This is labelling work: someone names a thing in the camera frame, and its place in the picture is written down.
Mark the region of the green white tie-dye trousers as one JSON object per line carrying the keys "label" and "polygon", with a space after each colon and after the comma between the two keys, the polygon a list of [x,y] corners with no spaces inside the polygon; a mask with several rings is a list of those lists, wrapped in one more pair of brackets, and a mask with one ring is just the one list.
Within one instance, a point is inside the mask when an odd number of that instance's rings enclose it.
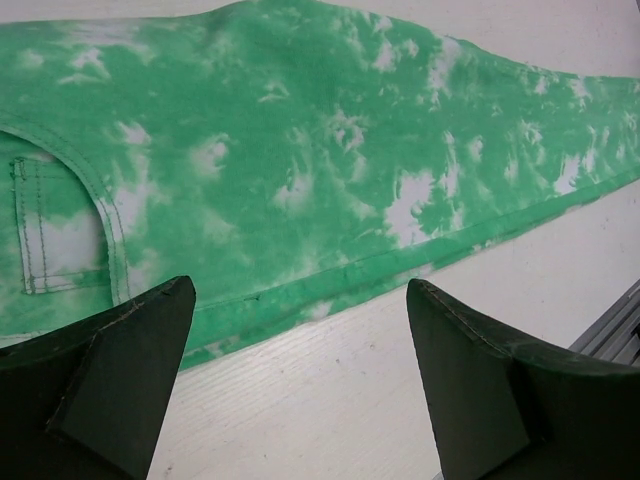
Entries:
{"label": "green white tie-dye trousers", "polygon": [[639,82],[319,1],[1,27],[1,338],[189,276],[192,367],[639,176]]}

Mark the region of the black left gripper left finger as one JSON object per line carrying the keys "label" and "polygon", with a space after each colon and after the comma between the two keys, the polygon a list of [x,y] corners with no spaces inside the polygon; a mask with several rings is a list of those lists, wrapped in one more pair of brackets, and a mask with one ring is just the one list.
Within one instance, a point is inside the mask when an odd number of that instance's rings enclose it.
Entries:
{"label": "black left gripper left finger", "polygon": [[178,276],[2,348],[2,478],[146,478],[195,302]]}

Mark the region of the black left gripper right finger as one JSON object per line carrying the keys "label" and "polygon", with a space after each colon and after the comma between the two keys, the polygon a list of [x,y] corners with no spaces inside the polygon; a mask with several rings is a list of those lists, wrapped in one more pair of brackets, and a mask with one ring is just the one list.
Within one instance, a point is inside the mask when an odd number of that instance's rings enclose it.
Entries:
{"label": "black left gripper right finger", "polygon": [[443,479],[635,479],[639,367],[559,347],[410,281]]}

